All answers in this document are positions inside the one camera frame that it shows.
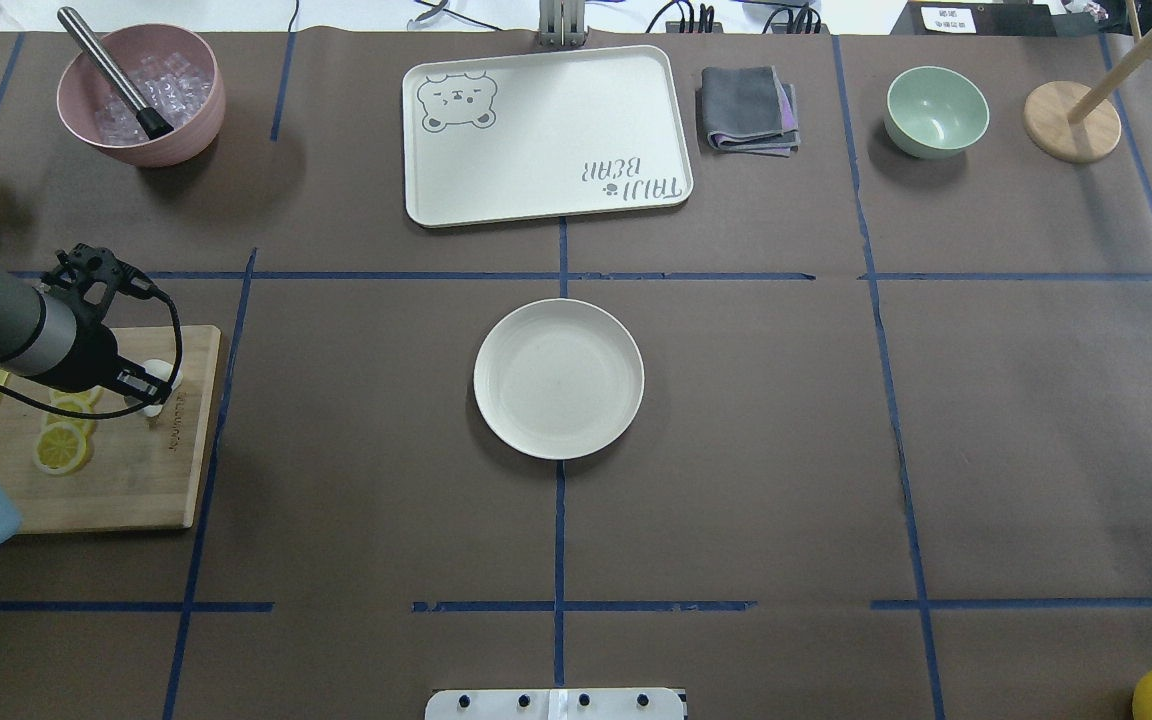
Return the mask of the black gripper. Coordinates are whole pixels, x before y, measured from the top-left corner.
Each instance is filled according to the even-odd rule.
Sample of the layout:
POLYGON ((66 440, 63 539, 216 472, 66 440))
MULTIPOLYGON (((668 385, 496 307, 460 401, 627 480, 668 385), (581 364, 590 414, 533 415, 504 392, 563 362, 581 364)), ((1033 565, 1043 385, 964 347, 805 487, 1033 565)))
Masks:
POLYGON ((120 355, 115 344, 78 342, 67 355, 67 389, 114 391, 126 396, 132 411, 160 411, 168 401, 170 382, 147 374, 141 364, 120 355))

